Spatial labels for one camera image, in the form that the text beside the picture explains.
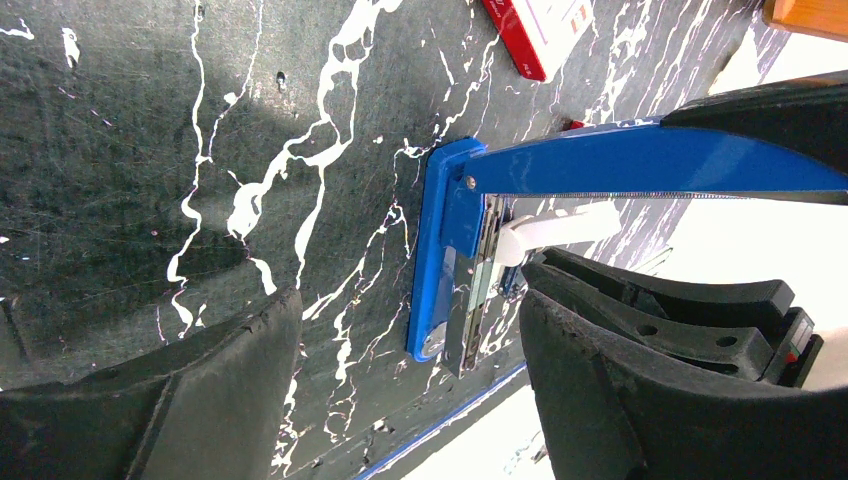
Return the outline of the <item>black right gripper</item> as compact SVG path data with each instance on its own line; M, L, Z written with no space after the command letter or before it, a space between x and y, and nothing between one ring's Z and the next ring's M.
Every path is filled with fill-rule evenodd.
M612 267L559 248L522 275L568 311L670 358L749 381L801 388L824 346L782 280L674 281Z

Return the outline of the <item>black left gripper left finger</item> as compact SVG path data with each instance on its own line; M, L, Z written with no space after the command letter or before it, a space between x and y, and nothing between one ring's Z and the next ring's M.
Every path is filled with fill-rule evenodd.
M298 355L296 289L189 338L1 395L5 479L265 479Z

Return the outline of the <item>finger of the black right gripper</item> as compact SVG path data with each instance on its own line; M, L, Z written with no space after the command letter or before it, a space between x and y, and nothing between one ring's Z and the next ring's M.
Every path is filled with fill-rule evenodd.
M690 101L661 119L674 128L746 137L847 174L847 73L834 71Z

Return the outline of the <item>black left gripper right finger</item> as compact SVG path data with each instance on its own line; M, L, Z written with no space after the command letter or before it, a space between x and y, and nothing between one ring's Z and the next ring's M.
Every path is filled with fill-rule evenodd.
M669 358L531 291L520 333L559 479L843 479L847 391Z

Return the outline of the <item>red white staple box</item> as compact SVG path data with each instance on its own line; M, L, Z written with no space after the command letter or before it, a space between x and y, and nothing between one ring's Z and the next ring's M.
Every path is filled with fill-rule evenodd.
M507 51L527 79L549 82L594 21L589 0L484 0Z

